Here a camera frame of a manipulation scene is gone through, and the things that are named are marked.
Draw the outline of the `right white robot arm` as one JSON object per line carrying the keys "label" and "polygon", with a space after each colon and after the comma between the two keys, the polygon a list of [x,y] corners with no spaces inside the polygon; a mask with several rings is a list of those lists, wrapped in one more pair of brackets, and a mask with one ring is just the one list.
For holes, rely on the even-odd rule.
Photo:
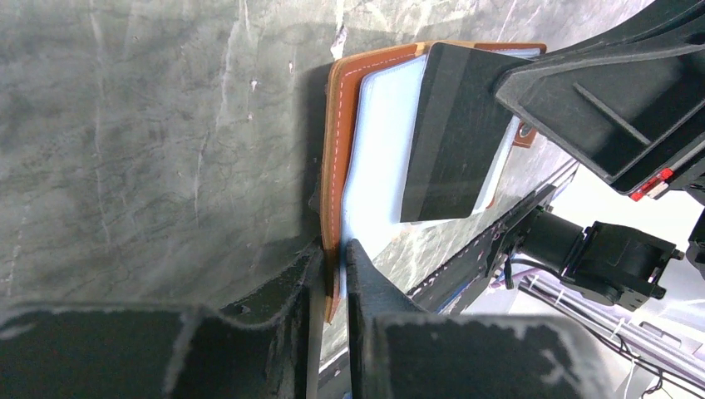
{"label": "right white robot arm", "polygon": [[[633,201],[682,190],[704,199],[704,4],[656,1],[597,37],[507,70],[496,100]],[[704,222],[681,253],[637,229],[579,229],[534,212],[519,250],[585,298],[629,311],[667,264],[704,267]]]}

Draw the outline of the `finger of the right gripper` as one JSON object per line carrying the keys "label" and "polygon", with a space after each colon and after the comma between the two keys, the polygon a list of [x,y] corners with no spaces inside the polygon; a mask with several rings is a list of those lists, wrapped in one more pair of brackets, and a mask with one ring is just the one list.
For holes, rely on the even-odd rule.
{"label": "finger of the right gripper", "polygon": [[704,4],[655,1],[507,71],[495,98],[623,195],[704,175]]}

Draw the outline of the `black credit card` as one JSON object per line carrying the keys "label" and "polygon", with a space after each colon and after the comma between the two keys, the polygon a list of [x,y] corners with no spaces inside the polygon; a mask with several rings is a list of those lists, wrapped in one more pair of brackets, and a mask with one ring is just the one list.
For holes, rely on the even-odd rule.
{"label": "black credit card", "polygon": [[517,121],[495,100],[500,75],[544,54],[537,42],[435,42],[421,78],[404,223],[464,219],[492,205]]}

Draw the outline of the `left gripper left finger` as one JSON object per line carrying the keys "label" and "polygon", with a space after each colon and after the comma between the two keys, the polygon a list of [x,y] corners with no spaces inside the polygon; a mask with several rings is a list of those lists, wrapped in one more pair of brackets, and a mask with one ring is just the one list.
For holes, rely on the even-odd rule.
{"label": "left gripper left finger", "polygon": [[4,398],[307,398],[316,391],[323,250],[221,308],[18,303],[1,311]]}

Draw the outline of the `brown leather card holder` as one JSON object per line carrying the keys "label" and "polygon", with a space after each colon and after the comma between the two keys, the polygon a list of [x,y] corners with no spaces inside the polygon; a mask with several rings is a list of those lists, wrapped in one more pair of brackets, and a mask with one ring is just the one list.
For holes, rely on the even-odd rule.
{"label": "brown leather card holder", "polygon": [[[354,168],[351,163],[354,159],[355,132],[362,131],[362,122],[358,121],[359,111],[363,108],[360,104],[360,90],[363,80],[375,73],[402,71],[402,67],[419,66],[421,71],[426,58],[434,44],[453,44],[460,47],[476,48],[489,52],[498,52],[509,55],[516,53],[515,57],[536,57],[546,53],[546,45],[539,42],[462,42],[462,41],[427,41],[406,45],[387,47],[383,49],[364,52],[353,56],[341,58],[333,63],[328,76],[326,94],[326,115],[323,145],[323,162],[321,167],[321,194],[320,194],[320,220],[323,236],[323,252],[327,267],[326,282],[326,310],[325,321],[330,323],[338,310],[338,306],[345,295],[344,261],[341,255],[341,243],[345,227],[343,212],[344,187],[348,181],[353,180],[350,170]],[[450,219],[463,219],[472,214],[478,214],[489,209],[495,201],[497,186],[510,148],[518,146],[513,144],[513,135],[503,137],[495,159],[489,166],[488,177],[482,181],[476,202],[471,213],[467,215],[432,219],[426,224],[441,224]],[[401,178],[406,176],[406,166],[402,168],[407,158],[390,158],[392,166],[387,167],[390,186],[393,189],[387,195],[392,200],[390,212],[401,210]]]}

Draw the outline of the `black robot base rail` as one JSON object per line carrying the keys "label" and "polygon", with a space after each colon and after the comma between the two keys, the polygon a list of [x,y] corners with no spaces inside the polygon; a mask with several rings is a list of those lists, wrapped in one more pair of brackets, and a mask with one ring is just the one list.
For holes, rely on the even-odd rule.
{"label": "black robot base rail", "polygon": [[439,313],[472,284],[486,281],[509,231],[532,209],[549,204],[557,191],[557,186],[546,185],[531,192],[411,288],[407,296],[425,310]]}

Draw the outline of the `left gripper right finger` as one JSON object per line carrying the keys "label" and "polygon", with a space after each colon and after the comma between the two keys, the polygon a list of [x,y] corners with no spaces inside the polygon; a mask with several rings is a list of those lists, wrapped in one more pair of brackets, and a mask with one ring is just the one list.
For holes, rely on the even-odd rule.
{"label": "left gripper right finger", "polygon": [[611,398],[589,334],[569,319],[430,313],[346,248],[355,398]]}

